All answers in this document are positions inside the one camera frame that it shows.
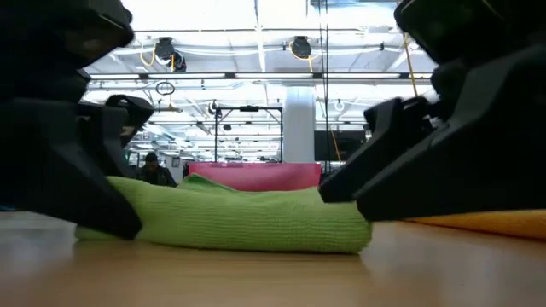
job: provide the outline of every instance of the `table surface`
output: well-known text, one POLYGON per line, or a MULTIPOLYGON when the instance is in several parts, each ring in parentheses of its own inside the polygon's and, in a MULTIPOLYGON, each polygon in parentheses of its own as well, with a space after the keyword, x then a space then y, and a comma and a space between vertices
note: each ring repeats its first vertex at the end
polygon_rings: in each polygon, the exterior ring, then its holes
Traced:
POLYGON ((0 213, 0 305, 546 306, 546 244, 377 223, 360 256, 76 242, 73 226, 0 213))

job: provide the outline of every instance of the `green fabric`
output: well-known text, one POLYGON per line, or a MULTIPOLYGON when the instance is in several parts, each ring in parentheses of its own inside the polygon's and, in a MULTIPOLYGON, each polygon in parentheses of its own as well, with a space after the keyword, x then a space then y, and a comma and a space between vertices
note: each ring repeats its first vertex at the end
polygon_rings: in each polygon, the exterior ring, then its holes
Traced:
MULTIPOLYGON (((142 220, 137 240, 211 249, 354 253, 371 239, 371 225, 356 204, 324 204, 316 188, 241 192, 196 175, 178 188, 108 179, 142 220)), ((116 240, 81 227, 76 236, 116 240)))

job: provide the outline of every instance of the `yellow cloth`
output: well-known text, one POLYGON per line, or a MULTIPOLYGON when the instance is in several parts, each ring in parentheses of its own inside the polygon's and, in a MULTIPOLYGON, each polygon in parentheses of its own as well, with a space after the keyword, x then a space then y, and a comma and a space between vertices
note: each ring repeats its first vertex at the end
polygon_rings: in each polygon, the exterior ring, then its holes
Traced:
POLYGON ((445 217, 411 218, 409 221, 546 240, 546 210, 467 213, 445 217))

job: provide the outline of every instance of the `microfiber cloth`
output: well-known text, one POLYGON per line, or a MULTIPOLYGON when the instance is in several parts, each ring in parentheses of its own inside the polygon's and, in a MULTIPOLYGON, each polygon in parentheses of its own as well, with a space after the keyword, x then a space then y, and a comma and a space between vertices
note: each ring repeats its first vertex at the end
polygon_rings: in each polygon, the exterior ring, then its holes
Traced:
POLYGON ((457 214, 412 218, 411 222, 546 240, 546 210, 457 214))
MULTIPOLYGON (((177 188, 108 180, 142 220, 136 240, 207 249, 340 253, 360 252, 371 240, 371 224, 355 203, 325 204, 317 188, 241 192, 198 175, 177 188)), ((116 240, 81 227, 76 237, 116 240)))

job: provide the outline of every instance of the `pink mat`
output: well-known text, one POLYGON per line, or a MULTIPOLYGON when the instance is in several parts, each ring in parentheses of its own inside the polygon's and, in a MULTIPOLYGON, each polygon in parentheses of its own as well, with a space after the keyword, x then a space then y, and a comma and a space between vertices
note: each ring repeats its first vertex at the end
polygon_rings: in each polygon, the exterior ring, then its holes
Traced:
POLYGON ((189 174, 247 192, 293 191, 318 186, 315 163, 191 163, 189 174))

